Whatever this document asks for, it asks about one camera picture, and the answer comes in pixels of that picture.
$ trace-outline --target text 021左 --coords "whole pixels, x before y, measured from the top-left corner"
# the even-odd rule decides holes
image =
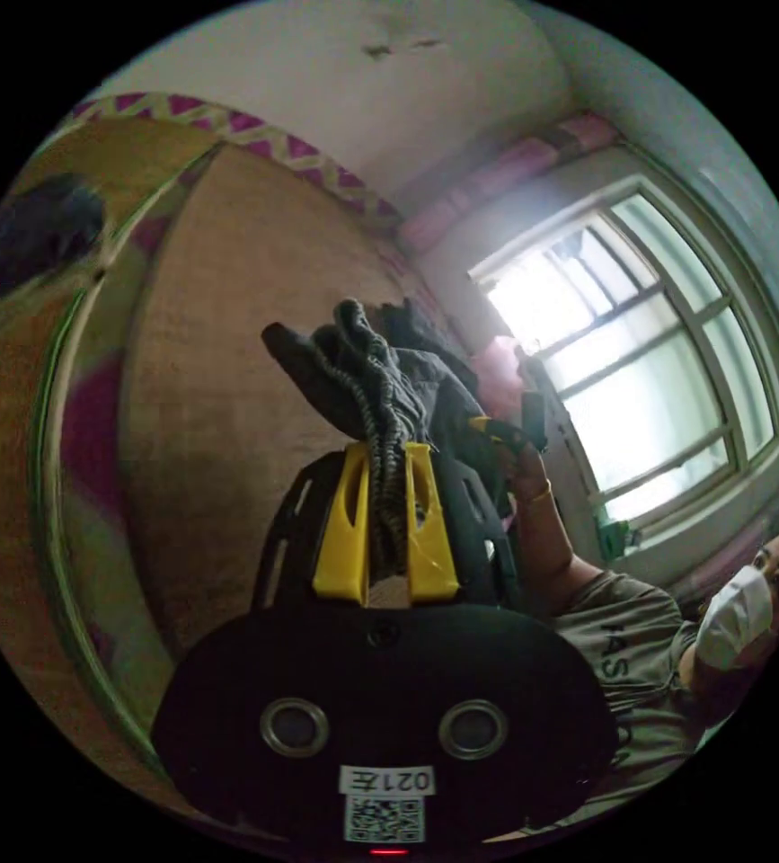
[[[341,765],[339,793],[368,797],[425,797],[437,794],[433,767],[349,767]]]

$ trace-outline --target zigzag border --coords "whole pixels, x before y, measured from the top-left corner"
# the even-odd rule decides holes
[[[244,111],[175,93],[124,93],[76,105],[57,126],[58,135],[95,120],[143,118],[211,131],[230,144],[284,165],[350,207],[370,230],[389,234],[402,222],[387,200],[355,174],[301,138]]]

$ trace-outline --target qr code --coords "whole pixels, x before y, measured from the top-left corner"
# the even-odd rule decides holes
[[[349,796],[344,838],[348,842],[424,842],[425,802],[421,797]]]

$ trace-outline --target window pane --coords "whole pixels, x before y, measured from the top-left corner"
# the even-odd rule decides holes
[[[619,304],[631,299],[637,292],[632,279],[614,260],[614,256],[596,239],[595,234],[584,231],[580,257],[585,264],[596,273],[596,277],[605,286],[605,290]]]
[[[575,288],[541,252],[519,258],[488,298],[515,338],[531,351],[546,348],[593,322]]]
[[[658,294],[547,358],[545,370],[560,392],[621,360],[677,322],[670,303]]]
[[[629,272],[633,275],[635,282],[637,282],[642,289],[651,288],[659,280],[659,277],[653,269],[651,269],[641,256],[635,252],[628,243],[626,243],[623,239],[623,235],[609,225],[601,216],[596,216],[589,223],[589,226],[596,232],[599,239],[605,244],[606,248],[610,250],[611,254],[615,255],[626,265]],[[606,287],[610,289],[610,283],[607,283]],[[619,286],[615,284],[614,289],[619,293]]]
[[[636,519],[639,515],[654,510],[694,488],[727,463],[728,451],[724,441],[717,440],[711,447],[699,452],[680,467],[673,467],[631,492],[608,501],[605,504],[608,518],[613,521]]]
[[[609,312],[613,308],[602,289],[597,285],[596,280],[587,272],[584,265],[577,258],[570,258],[568,261],[563,262],[562,266],[566,271],[566,275],[571,279],[572,284],[592,306],[597,316],[604,315],[605,312]]]
[[[659,259],[695,312],[721,296],[718,285],[689,244],[642,195],[624,200],[613,211]]]
[[[658,467],[721,425],[704,368],[682,332],[565,406],[602,491]]]
[[[764,383],[736,316],[727,308],[704,324],[704,332],[719,358],[724,377],[737,406],[739,426],[749,458],[773,439],[773,417]]]

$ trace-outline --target window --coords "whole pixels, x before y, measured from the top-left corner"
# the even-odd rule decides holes
[[[477,276],[571,419],[590,503],[635,528],[779,439],[738,299],[691,236],[637,183]]]

